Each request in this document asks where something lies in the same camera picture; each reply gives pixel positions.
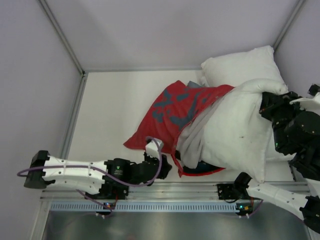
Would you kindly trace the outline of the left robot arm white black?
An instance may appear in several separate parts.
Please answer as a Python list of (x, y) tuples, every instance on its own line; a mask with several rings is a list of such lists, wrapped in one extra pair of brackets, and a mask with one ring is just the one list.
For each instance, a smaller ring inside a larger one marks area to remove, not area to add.
[(124, 200), (130, 187), (151, 186), (156, 179), (164, 180), (172, 169), (165, 155), (158, 159), (144, 153), (143, 157), (141, 163), (123, 158), (80, 162), (40, 150), (29, 169), (18, 176), (25, 177), (23, 186), (29, 189), (60, 187), (79, 190), (94, 200)]

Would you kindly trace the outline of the red pillowcase with grey print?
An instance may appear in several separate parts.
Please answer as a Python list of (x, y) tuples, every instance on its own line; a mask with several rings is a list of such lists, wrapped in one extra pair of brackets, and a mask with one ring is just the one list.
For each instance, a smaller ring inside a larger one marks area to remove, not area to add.
[(162, 152), (172, 157), (179, 176), (207, 176), (224, 170), (213, 166), (199, 173), (187, 172), (188, 167), (182, 163), (182, 152), (177, 149), (177, 144), (184, 128), (233, 88), (226, 84), (193, 88), (179, 80), (170, 84), (155, 99), (136, 132), (123, 145), (132, 150), (144, 150), (147, 137), (161, 140), (164, 143)]

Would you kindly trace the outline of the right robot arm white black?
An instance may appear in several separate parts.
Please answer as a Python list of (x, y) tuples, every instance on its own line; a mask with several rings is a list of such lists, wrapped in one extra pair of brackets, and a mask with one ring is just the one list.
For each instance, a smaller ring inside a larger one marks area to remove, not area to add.
[(309, 229), (320, 231), (320, 116), (302, 106), (304, 98), (290, 91), (282, 95), (262, 94), (259, 114), (271, 121), (274, 147), (292, 155), (288, 165), (300, 175), (315, 195), (298, 194), (268, 183), (260, 183), (242, 172), (233, 183), (238, 199), (267, 201), (299, 218)]

